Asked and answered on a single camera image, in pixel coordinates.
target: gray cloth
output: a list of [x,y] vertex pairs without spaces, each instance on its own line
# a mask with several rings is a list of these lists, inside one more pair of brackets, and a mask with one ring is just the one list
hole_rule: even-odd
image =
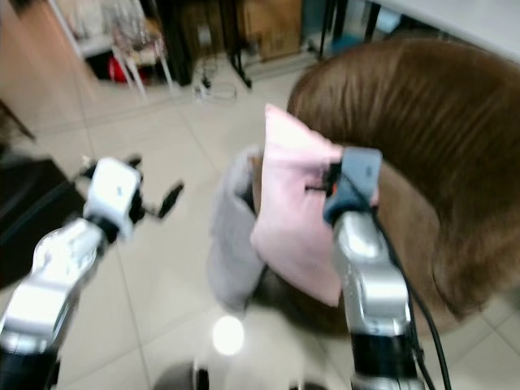
[[260,151],[254,146],[240,153],[215,195],[208,278],[217,301],[231,311],[245,310],[266,267],[249,239],[256,219],[249,156]]

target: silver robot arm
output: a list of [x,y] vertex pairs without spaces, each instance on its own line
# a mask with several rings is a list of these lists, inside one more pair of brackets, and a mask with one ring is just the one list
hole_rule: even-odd
[[338,218],[333,259],[352,336],[352,389],[423,390],[407,337],[406,283],[370,213],[349,211]]
[[347,148],[321,188],[327,192],[323,217],[333,227],[333,263],[352,339],[352,389],[423,390],[410,337],[408,288],[369,206],[381,163],[377,150]]
[[31,273],[15,289],[0,320],[0,390],[51,388],[59,349],[80,295],[107,247],[128,240],[145,213],[163,218],[182,190],[178,185],[158,213],[142,206],[141,173],[114,158],[93,171],[83,217],[47,234],[35,248]]

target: brown armchair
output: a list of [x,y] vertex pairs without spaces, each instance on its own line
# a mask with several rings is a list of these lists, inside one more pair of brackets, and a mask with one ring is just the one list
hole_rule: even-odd
[[[335,143],[383,152],[379,217],[440,330],[520,283],[516,65],[446,41],[363,45],[306,73],[288,111]],[[341,306],[282,284],[323,330],[345,329]]]

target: pink cushion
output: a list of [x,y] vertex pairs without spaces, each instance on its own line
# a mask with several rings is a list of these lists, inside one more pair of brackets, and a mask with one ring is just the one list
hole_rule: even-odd
[[251,242],[273,271],[330,306],[338,305],[341,286],[332,265],[332,230],[323,222],[325,193],[305,188],[320,184],[343,149],[266,106],[262,198]]

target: black cable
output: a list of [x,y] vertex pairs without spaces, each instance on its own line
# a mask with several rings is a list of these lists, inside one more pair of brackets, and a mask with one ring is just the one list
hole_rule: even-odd
[[195,73],[197,76],[206,77],[209,81],[212,81],[219,72],[219,60],[216,54],[213,54],[211,57],[205,57],[202,59],[202,64],[199,68],[195,68]]
[[238,98],[236,86],[232,82],[214,83],[219,69],[217,58],[212,59],[212,65],[208,65],[208,58],[202,60],[201,70],[195,72],[201,76],[202,86],[195,87],[195,94],[204,102],[214,104],[235,104]]
[[[388,255],[390,257],[390,261],[392,261],[392,263],[399,269],[399,271],[403,275],[403,279],[405,280],[405,284],[406,284],[406,288],[408,289],[409,296],[411,296],[417,302],[417,305],[419,306],[419,309],[421,310],[422,314],[424,315],[424,318],[427,321],[428,327],[430,328],[431,337],[433,338],[433,342],[435,344],[435,351],[437,352],[437,357],[439,359],[440,371],[441,371],[442,379],[444,382],[444,389],[452,390],[451,382],[449,379],[449,373],[448,373],[448,364],[446,363],[446,357],[444,355],[444,350],[442,347],[442,343],[440,341],[439,331],[437,330],[435,322],[433,321],[433,318],[431,317],[430,310],[424,304],[423,300],[418,295],[414,286],[410,283],[410,280],[408,279],[408,276],[406,275],[405,270],[403,269],[401,261],[399,260],[399,257],[397,256],[397,252],[396,252],[395,248],[393,247],[392,242],[389,240],[387,233],[385,232],[383,226],[381,225],[381,222],[377,218],[377,215],[374,212],[374,209],[370,206],[370,203],[365,199],[365,197],[362,195],[359,188],[350,179],[350,177],[347,174],[345,174],[344,172],[341,172],[341,176],[343,176],[350,183],[350,185],[352,186],[357,197],[364,203],[366,210],[370,212],[370,215],[372,217],[372,220],[374,221],[375,226],[379,229],[379,231],[383,235],[383,238],[385,239],[385,241],[387,243]],[[413,305],[412,301],[410,301],[410,303],[409,303],[409,311],[410,311],[410,322],[411,322],[411,330],[410,330],[411,334],[410,335],[412,337],[412,344],[414,345],[416,359],[418,360],[419,369],[421,370],[422,376],[424,377],[424,379],[427,383],[427,386],[430,388],[430,390],[435,390],[435,386],[434,386],[433,382],[431,381],[431,376],[428,373],[427,368],[424,364],[423,350],[421,349],[420,343],[418,341],[417,326],[415,323],[415,315],[414,315],[414,305]]]

